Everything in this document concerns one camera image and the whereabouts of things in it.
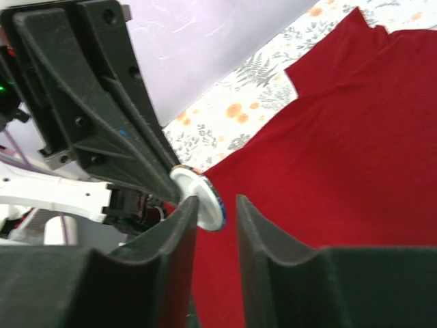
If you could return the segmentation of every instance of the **white cylinder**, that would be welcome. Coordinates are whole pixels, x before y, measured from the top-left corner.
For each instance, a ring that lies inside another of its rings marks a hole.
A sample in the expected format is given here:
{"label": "white cylinder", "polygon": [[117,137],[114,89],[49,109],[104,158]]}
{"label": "white cylinder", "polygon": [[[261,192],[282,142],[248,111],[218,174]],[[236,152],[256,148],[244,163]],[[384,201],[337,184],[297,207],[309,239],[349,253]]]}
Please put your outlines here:
{"label": "white cylinder", "polygon": [[44,227],[44,245],[77,245],[77,223],[72,217],[53,217]]}

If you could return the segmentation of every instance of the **floral tablecloth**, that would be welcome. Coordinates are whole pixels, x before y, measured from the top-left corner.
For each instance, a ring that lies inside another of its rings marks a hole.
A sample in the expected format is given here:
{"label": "floral tablecloth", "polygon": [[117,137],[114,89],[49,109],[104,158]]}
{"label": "floral tablecloth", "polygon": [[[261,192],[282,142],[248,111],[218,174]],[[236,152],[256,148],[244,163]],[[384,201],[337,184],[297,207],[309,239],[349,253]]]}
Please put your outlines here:
{"label": "floral tablecloth", "polygon": [[318,2],[165,127],[181,162],[204,171],[241,148],[297,97],[284,69],[357,6],[371,26],[437,29],[437,0]]}

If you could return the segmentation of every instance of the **red fabric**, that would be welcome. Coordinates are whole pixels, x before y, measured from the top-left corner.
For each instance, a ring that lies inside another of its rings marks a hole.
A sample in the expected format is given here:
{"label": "red fabric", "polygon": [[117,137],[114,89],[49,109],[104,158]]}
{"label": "red fabric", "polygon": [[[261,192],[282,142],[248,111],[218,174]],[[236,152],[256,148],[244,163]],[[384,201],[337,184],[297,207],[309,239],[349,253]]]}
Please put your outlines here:
{"label": "red fabric", "polygon": [[237,194],[312,247],[437,245],[437,32],[388,36],[354,11],[328,38],[288,70],[300,98],[206,172],[228,223],[197,237],[205,328],[244,327]]}

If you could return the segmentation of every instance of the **white disc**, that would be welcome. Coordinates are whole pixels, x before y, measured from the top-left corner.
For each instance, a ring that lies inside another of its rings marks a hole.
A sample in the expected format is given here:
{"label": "white disc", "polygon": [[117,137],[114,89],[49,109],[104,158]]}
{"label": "white disc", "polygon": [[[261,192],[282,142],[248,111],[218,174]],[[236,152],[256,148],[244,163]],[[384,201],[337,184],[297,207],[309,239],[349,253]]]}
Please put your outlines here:
{"label": "white disc", "polygon": [[218,231],[226,224],[226,211],[220,195],[204,175],[187,165],[175,166],[170,178],[182,192],[181,201],[189,196],[199,198],[197,225],[208,231]]}

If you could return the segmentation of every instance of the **purple cable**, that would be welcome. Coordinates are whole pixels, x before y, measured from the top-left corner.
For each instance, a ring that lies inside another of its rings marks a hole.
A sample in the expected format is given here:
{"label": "purple cable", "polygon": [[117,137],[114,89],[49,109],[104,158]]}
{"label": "purple cable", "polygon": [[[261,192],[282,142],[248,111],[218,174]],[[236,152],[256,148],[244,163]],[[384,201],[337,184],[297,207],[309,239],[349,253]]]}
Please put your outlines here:
{"label": "purple cable", "polygon": [[[9,131],[5,129],[3,132],[5,133],[6,138],[11,143],[12,147],[14,148],[14,150],[18,153],[18,155],[20,155],[21,159],[23,160],[23,163],[25,165],[24,169],[27,169],[27,170],[32,171],[32,172],[38,172],[38,169],[33,167],[33,165],[29,162],[29,160],[27,159],[25,153],[20,148],[20,146],[17,144],[17,142],[15,141],[13,136],[9,133]],[[66,245],[69,245],[70,244],[70,240],[68,238],[66,218],[64,217],[64,214],[61,213],[61,212],[59,212],[59,215],[61,217],[62,234],[64,236],[64,240],[66,241]]]}

